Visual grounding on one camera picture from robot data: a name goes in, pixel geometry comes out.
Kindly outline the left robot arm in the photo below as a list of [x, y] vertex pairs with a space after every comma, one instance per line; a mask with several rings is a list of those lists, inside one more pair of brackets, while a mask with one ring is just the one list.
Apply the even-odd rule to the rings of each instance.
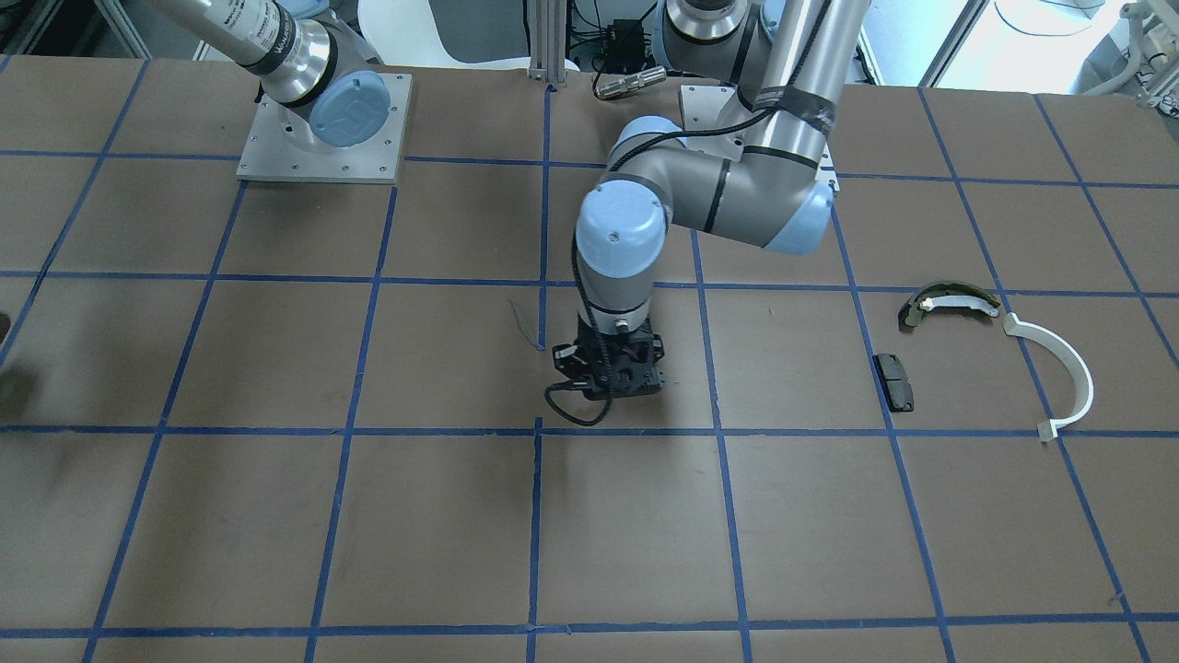
[[590, 401], [657, 393], [654, 265], [668, 227], [777, 252], [821, 244], [834, 186], [818, 178], [867, 1], [661, 1], [661, 63], [732, 87], [714, 126], [661, 116], [615, 138], [571, 239], [578, 334], [556, 344], [564, 381]]

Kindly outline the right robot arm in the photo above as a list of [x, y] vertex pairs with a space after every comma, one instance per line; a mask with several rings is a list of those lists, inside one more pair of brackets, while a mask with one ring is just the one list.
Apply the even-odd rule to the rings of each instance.
[[391, 113], [378, 52], [329, 1], [152, 1], [156, 11], [261, 80], [325, 145], [365, 142]]

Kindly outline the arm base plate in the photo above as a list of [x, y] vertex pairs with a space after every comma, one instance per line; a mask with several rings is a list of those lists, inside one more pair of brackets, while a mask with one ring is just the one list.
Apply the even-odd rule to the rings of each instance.
[[263, 94], [241, 151], [237, 178], [261, 183], [395, 184], [413, 76], [380, 73], [380, 79], [391, 93], [389, 114], [373, 137], [349, 147], [322, 143], [307, 122]]
[[[744, 122], [747, 116], [736, 98], [735, 87], [705, 87], [705, 85], [681, 85], [683, 129], [686, 131], [704, 131], [709, 127], [722, 127]], [[702, 155], [732, 160], [740, 159], [740, 134], [722, 134], [720, 137], [690, 137], [687, 146]], [[841, 192], [841, 184], [829, 143], [821, 151], [821, 168], [814, 173], [814, 179], [826, 183], [834, 193]]]

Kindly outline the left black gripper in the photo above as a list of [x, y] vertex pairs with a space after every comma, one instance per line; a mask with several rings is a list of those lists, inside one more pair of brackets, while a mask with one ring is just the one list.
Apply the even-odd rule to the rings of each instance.
[[552, 357], [556, 372], [567, 378], [564, 386], [580, 390], [590, 401], [606, 400], [608, 388], [615, 399], [656, 394], [665, 381], [658, 368], [664, 343], [652, 332], [651, 320], [644, 320], [634, 332], [618, 334], [595, 334], [578, 320], [577, 340], [556, 344]]

